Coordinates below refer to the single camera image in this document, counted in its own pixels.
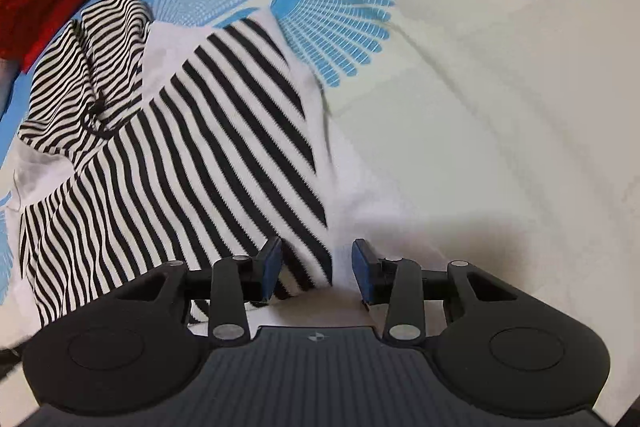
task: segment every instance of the bed sheet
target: bed sheet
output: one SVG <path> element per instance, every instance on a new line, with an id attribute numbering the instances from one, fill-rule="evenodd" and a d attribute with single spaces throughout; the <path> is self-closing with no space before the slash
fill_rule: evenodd
<path id="1" fill-rule="evenodd" d="M 199 26 L 270 6 L 343 133 L 436 246 L 604 338 L 596 409 L 622 415 L 640 393 L 637 0 L 146 1 L 157 20 Z M 0 157 L 29 87 L 18 78 Z M 0 292 L 10 265 L 0 241 Z"/>

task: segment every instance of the bed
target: bed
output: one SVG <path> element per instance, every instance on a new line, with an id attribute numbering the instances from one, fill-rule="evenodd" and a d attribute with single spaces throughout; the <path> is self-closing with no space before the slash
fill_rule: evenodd
<path id="1" fill-rule="evenodd" d="M 602 336 L 612 369 L 596 410 L 622 416 L 640 393 L 637 0 L 145 1 L 156 20 L 187 26 L 270 7 L 338 127 L 433 245 Z M 2 195 L 30 79 L 0 121 Z M 20 331 L 14 300 L 0 307 L 8 338 Z M 33 407 L 24 381 L 8 385 L 3 426 Z"/>

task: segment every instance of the metal screw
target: metal screw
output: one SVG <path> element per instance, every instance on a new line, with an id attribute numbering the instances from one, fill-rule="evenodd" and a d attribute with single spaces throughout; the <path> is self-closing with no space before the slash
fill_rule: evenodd
<path id="1" fill-rule="evenodd" d="M 213 328 L 212 333 L 221 341 L 234 341 L 244 335 L 244 328 L 237 324 L 220 324 Z"/>
<path id="2" fill-rule="evenodd" d="M 389 330 L 396 341 L 412 341 L 420 336 L 420 330 L 411 324 L 398 324 Z"/>

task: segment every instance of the striped garment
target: striped garment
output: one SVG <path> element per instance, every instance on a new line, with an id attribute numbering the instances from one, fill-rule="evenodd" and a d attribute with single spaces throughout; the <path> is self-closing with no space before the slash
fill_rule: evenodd
<path id="1" fill-rule="evenodd" d="M 148 104 L 141 0 L 101 0 L 50 45 L 18 133 L 75 169 L 20 219 L 43 325 L 164 261 L 209 267 L 273 235 L 287 245 L 277 298 L 330 283 L 326 151 L 310 144 L 277 26 L 252 17 L 214 30 Z M 205 321 L 206 302 L 191 315 Z"/>

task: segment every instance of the striped fabric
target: striped fabric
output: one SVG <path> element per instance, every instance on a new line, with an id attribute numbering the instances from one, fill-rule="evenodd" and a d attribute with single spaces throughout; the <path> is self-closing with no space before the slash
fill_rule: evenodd
<path id="1" fill-rule="evenodd" d="M 252 19 L 214 30 L 141 106 L 148 22 L 140 0 L 100 1 L 36 70 L 20 139 L 77 166 L 20 222 L 43 325 L 164 261 L 209 267 L 273 235 L 287 245 L 277 298 L 330 283 L 308 123 L 270 33 Z"/>

